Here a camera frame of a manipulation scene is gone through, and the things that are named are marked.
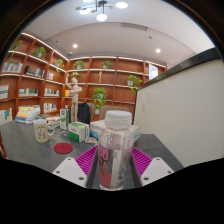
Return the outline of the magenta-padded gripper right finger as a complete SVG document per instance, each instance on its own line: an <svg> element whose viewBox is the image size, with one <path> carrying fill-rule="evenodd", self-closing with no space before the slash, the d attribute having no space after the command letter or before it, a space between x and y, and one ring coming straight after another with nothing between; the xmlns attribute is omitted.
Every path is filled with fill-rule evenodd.
<svg viewBox="0 0 224 224"><path fill-rule="evenodd" d="M146 186L173 173L171 167L161 157L152 158L140 149L133 148L131 170L134 186Z"/></svg>

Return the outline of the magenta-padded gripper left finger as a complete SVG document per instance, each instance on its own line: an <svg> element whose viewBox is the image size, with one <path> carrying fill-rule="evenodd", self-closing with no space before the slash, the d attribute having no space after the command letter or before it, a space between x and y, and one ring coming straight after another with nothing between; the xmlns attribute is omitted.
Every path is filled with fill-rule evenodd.
<svg viewBox="0 0 224 224"><path fill-rule="evenodd" d="M94 146L75 158L67 157L53 174L84 188L92 188L97 166L98 147Z"/></svg>

